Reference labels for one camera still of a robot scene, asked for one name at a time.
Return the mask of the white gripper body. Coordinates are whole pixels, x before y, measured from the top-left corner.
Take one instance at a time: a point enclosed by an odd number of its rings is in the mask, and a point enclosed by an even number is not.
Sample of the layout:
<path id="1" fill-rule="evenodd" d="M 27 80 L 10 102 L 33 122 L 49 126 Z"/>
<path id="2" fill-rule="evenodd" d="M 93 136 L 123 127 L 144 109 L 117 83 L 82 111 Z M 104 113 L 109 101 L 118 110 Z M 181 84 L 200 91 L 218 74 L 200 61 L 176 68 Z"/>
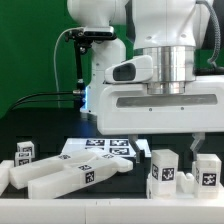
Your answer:
<path id="1" fill-rule="evenodd" d="M 198 76 L 180 95 L 109 85 L 99 98 L 97 128 L 103 135 L 224 132 L 224 75 Z"/>

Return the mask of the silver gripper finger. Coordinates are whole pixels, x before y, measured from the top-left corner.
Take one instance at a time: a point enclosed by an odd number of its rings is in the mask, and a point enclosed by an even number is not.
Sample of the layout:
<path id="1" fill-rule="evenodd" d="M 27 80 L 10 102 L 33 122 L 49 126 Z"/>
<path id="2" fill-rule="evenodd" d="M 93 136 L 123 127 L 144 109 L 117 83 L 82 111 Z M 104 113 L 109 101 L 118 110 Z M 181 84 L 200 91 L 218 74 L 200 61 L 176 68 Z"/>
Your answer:
<path id="1" fill-rule="evenodd" d="M 145 152 L 140 149 L 140 147 L 137 144 L 137 140 L 138 140 L 137 135 L 132 134 L 132 135 L 128 136 L 129 144 L 131 145 L 131 147 L 133 148 L 133 150 L 136 153 L 136 155 L 135 155 L 136 162 L 142 163 L 144 161 Z"/>
<path id="2" fill-rule="evenodd" d="M 192 134 L 193 142 L 190 146 L 190 150 L 193 154 L 193 160 L 197 160 L 197 153 L 200 150 L 201 146 L 205 141 L 205 133 L 204 132 L 197 132 Z"/>

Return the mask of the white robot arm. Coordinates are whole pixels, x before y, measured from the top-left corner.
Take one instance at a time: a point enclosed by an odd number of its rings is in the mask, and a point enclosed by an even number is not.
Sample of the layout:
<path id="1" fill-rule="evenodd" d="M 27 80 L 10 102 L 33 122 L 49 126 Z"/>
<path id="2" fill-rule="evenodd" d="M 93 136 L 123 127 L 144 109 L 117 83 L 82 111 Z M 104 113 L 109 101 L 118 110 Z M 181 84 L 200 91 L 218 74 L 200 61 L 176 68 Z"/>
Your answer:
<path id="1" fill-rule="evenodd" d="M 77 53 L 92 53 L 81 111 L 103 135 L 224 132 L 224 67 L 195 65 L 215 0 L 67 0 Z"/>

